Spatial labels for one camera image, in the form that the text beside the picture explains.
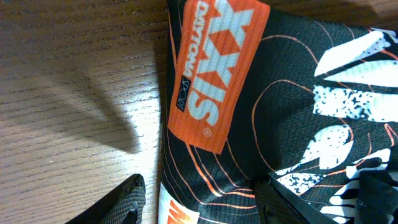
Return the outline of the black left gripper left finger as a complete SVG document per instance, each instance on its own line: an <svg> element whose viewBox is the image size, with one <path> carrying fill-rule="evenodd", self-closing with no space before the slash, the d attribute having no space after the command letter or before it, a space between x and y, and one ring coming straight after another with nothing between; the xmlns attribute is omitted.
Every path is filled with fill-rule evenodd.
<svg viewBox="0 0 398 224"><path fill-rule="evenodd" d="M144 178L133 174L67 224L140 224L145 204Z"/></svg>

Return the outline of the black orange patterned jersey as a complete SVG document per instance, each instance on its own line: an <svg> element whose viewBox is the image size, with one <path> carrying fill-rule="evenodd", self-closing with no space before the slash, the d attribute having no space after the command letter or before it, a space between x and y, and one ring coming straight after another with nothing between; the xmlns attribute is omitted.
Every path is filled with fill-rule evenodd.
<svg viewBox="0 0 398 224"><path fill-rule="evenodd" d="M397 33L169 1L159 223L261 223L269 175L335 223L397 222Z"/></svg>

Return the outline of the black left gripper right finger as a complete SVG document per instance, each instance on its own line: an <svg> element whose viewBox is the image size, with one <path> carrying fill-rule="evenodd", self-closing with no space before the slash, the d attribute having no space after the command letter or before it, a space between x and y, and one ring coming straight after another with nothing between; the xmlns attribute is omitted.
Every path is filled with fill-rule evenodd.
<svg viewBox="0 0 398 224"><path fill-rule="evenodd" d="M262 224L335 224L269 175L254 181Z"/></svg>

